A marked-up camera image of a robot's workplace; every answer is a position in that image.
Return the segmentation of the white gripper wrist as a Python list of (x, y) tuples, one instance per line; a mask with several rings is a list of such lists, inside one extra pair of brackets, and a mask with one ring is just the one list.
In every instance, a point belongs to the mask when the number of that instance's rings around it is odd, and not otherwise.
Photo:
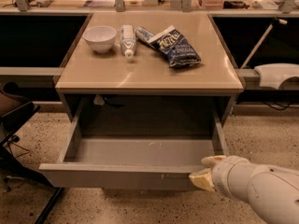
[(197, 188), (211, 192), (216, 189), (223, 196), (233, 200), (248, 199), (247, 185), (256, 168), (255, 164), (245, 158), (226, 158), (225, 155), (204, 157), (201, 163), (207, 169), (189, 174), (189, 179)]

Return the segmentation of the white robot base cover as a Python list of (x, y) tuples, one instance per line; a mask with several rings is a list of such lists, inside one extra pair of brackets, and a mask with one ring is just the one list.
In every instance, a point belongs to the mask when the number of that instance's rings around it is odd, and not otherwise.
[(255, 66), (254, 71), (260, 77), (260, 87), (276, 90), (289, 78), (299, 77), (299, 65), (294, 63), (263, 64)]

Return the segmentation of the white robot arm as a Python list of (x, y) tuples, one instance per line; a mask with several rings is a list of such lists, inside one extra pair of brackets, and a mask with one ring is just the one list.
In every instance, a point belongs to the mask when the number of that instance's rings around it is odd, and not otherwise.
[(299, 224), (299, 172), (239, 156), (209, 156), (189, 174), (200, 189), (247, 203), (267, 224)]

